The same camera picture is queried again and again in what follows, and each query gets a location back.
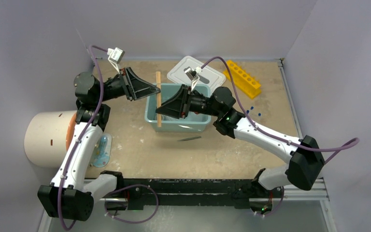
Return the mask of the wooden stick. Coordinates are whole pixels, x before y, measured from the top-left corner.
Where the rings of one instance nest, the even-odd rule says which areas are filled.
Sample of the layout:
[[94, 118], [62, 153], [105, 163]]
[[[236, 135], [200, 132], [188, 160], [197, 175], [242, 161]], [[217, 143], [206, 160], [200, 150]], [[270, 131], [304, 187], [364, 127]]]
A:
[[[156, 84], [157, 84], [157, 87], [161, 90], [161, 72], [160, 71], [156, 72]], [[156, 107], [159, 108], [160, 106], [161, 106], [161, 92], [159, 92], [156, 95]], [[156, 116], [157, 116], [157, 127], [161, 128], [162, 115], [157, 113]]]

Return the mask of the teal plastic bin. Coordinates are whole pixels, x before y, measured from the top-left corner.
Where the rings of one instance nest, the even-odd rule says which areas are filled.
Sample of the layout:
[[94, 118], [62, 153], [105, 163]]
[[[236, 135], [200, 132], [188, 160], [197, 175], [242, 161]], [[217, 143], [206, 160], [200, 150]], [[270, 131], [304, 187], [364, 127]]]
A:
[[[179, 90], [180, 86], [180, 84], [175, 83], [161, 84], [161, 101], [164, 102], [172, 97]], [[198, 84], [195, 90], [206, 97], [211, 95], [210, 88], [205, 84]], [[190, 112], [186, 118], [180, 119], [162, 116], [162, 125], [158, 127], [157, 114], [155, 112], [157, 108], [156, 96], [157, 95], [152, 95], [147, 97], [144, 119], [157, 132], [203, 132], [206, 126], [211, 122], [211, 116], [197, 115]]]

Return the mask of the white bin lid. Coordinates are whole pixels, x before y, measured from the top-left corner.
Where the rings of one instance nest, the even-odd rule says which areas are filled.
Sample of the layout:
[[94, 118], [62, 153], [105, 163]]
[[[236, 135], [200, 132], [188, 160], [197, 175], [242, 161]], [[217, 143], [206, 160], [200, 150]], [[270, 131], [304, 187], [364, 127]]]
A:
[[[191, 85], [191, 80], [187, 77], [185, 70], [187, 68], [196, 69], [203, 65], [203, 62], [191, 57], [183, 57], [167, 74], [167, 78], [177, 84]], [[205, 84], [213, 92], [217, 87], [224, 84], [226, 77], [221, 72], [215, 70], [210, 66], [205, 66], [201, 72], [198, 73], [198, 84]]]

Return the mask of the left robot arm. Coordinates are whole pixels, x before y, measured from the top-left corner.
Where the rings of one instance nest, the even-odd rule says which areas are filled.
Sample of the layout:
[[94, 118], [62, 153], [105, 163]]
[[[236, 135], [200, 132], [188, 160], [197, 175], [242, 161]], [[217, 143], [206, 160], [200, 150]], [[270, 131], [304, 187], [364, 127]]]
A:
[[139, 78], [130, 67], [122, 68], [106, 82], [82, 72], [74, 79], [74, 89], [77, 111], [70, 147], [55, 177], [49, 185], [40, 186], [37, 196], [50, 217], [86, 221], [102, 197], [110, 194], [118, 198], [125, 191], [123, 175], [116, 171], [103, 171], [94, 181], [84, 183], [110, 115], [111, 109], [103, 101], [119, 97], [136, 101], [161, 90]]

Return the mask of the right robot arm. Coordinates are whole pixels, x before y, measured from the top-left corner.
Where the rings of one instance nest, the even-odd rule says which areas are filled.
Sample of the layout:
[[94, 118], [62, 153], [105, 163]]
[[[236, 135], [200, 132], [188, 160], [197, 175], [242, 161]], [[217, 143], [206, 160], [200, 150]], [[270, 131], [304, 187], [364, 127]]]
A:
[[259, 146], [276, 155], [285, 165], [262, 169], [252, 183], [252, 191], [263, 197], [276, 187], [294, 185], [310, 190], [325, 165], [318, 144], [311, 136], [292, 137], [251, 122], [233, 106], [236, 99], [228, 87], [218, 87], [205, 97], [190, 87], [181, 85], [175, 95], [156, 109], [157, 114], [173, 118], [186, 118], [190, 112], [215, 116], [216, 130], [225, 136]]

